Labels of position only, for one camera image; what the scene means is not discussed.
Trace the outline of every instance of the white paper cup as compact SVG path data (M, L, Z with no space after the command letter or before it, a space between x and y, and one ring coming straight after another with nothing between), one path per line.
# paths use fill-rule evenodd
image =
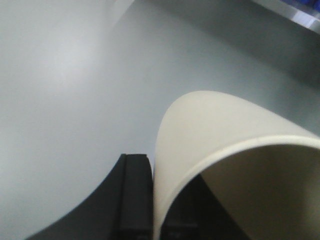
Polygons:
M165 113L154 168L154 232L198 174L253 240L320 239L320 138L251 102L188 93Z

